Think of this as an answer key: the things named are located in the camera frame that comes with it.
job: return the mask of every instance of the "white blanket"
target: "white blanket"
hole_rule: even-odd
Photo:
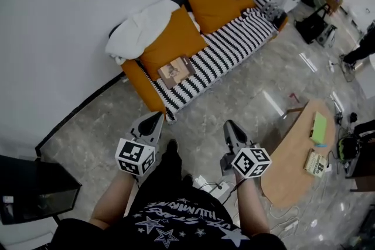
[[[162,0],[134,14],[112,33],[105,52],[119,65],[136,59],[163,32],[172,12],[179,8],[176,2]]]

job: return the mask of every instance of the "black bag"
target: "black bag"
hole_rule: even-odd
[[[303,21],[295,22],[295,27],[307,44],[311,44],[327,27],[328,24],[324,21],[324,17],[329,7],[326,9],[326,6],[328,7],[328,5],[322,6]],[[319,15],[320,11],[324,11],[323,16]]]

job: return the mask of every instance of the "green notebook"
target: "green notebook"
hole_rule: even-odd
[[[320,113],[316,112],[312,128],[310,131],[310,138],[316,144],[323,144],[326,135],[327,119]]]

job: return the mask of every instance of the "marble floor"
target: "marble floor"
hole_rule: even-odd
[[[338,62],[341,53],[355,47],[344,23],[337,16],[331,22],[337,27],[333,48],[324,49],[316,42],[307,45],[293,26],[294,19],[308,16],[311,9],[299,5],[280,35],[252,55],[242,65],[224,76],[211,90],[194,100],[178,113],[178,122],[165,124],[160,140],[164,149],[170,138],[180,144],[183,169],[194,177],[207,181],[233,182],[233,176],[222,178],[219,160],[227,152],[223,137],[223,124],[227,119],[238,122],[252,140],[272,151],[293,121],[280,118],[279,111],[300,106],[321,98],[334,113],[329,95],[335,92],[342,103],[344,114],[356,112],[359,122],[375,117],[375,100],[367,100],[354,80],[347,83],[339,66],[329,68],[329,60]],[[313,64],[309,67],[300,54]],[[279,106],[275,109],[267,99]],[[62,215],[88,220],[95,203],[117,172],[114,153],[119,138],[131,122],[148,112],[146,106],[127,81],[119,81],[97,97],[45,146],[46,160],[61,163],[83,186],[73,211]],[[350,193],[351,180],[345,180],[340,169],[316,179],[310,191],[297,207],[279,210],[261,197],[271,228],[299,218],[294,230],[282,232],[285,225],[275,227],[272,233],[280,235],[288,249],[340,249],[355,234],[367,209],[374,201],[373,193]],[[134,187],[132,197],[137,192]],[[226,208],[238,222],[236,195],[233,193]]]

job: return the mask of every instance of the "oval wooden table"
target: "oval wooden table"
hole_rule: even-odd
[[[335,120],[322,100],[310,100],[304,108],[290,109],[287,113],[297,111],[300,112],[299,116],[271,155],[272,164],[261,177],[264,195],[279,208],[296,204],[311,188],[316,177],[304,170],[309,150],[313,148],[327,157],[336,139]],[[316,111],[327,118],[324,141],[327,147],[324,148],[315,147],[309,138]]]

